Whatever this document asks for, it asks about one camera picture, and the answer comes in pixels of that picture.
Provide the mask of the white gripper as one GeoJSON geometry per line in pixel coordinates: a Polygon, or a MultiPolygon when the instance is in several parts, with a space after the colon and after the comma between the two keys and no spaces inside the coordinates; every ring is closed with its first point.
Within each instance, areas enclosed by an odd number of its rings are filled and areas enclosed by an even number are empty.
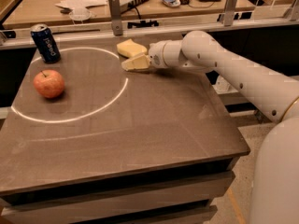
{"type": "Polygon", "coordinates": [[[166,69],[184,64],[181,40],[165,40],[149,45],[149,56],[137,54],[121,63],[125,71],[144,70],[150,67],[166,69]]]}

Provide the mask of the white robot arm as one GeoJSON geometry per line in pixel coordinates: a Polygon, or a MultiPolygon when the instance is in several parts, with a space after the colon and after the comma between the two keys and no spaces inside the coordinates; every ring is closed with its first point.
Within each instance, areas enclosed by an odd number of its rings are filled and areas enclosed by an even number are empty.
{"type": "Polygon", "coordinates": [[[255,162],[249,224],[299,224],[299,81],[239,56],[211,35],[192,31],[148,48],[128,39],[117,45],[126,71],[204,66],[216,71],[276,126],[255,162]]]}

